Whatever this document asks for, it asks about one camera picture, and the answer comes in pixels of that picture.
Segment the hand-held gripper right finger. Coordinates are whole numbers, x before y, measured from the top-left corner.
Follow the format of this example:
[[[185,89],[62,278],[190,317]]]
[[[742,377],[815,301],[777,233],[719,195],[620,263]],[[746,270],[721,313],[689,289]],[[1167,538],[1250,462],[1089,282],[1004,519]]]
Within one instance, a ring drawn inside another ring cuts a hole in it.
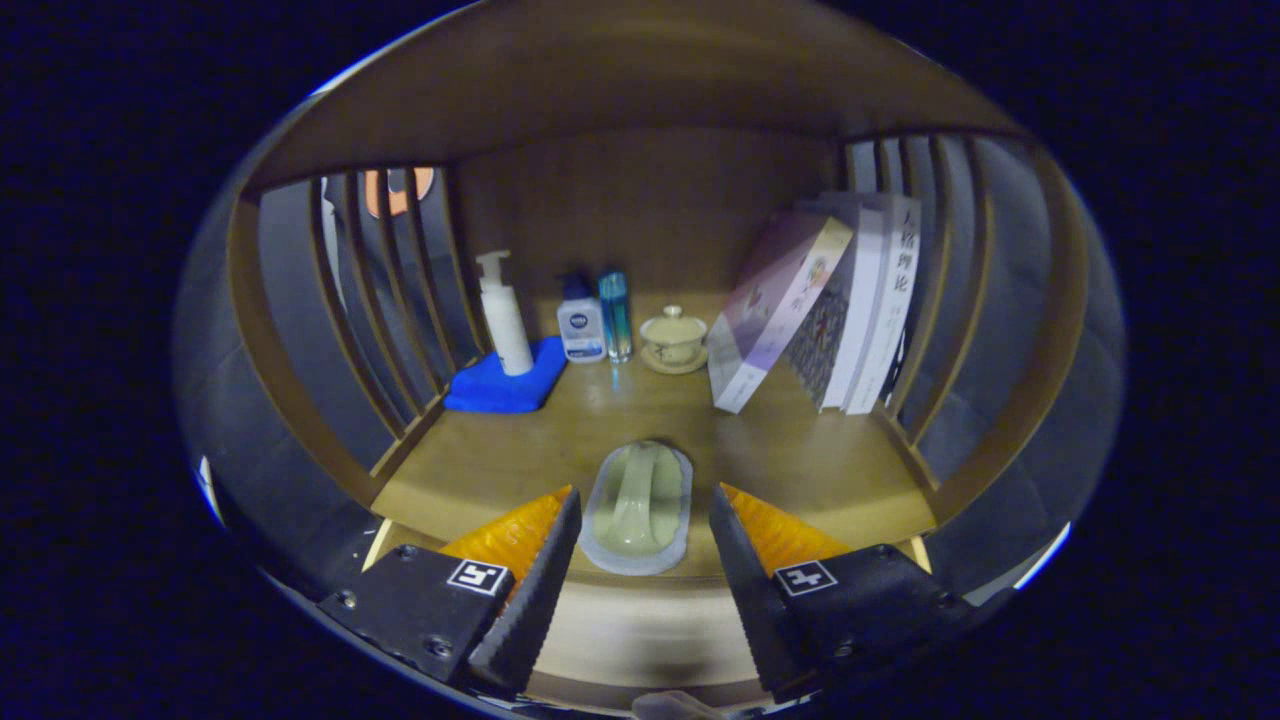
[[[776,701],[861,689],[954,641],[977,609],[892,544],[806,552],[768,569],[748,529],[744,493],[712,496],[716,539],[751,660]]]

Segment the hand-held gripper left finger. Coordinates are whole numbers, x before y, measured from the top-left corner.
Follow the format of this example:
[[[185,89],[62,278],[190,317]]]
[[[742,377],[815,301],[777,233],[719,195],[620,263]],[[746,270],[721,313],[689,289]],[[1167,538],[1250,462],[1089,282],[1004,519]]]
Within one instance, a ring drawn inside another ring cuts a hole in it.
[[[398,544],[319,607],[434,682],[512,698],[544,646],[581,520],[566,486],[444,548]]]

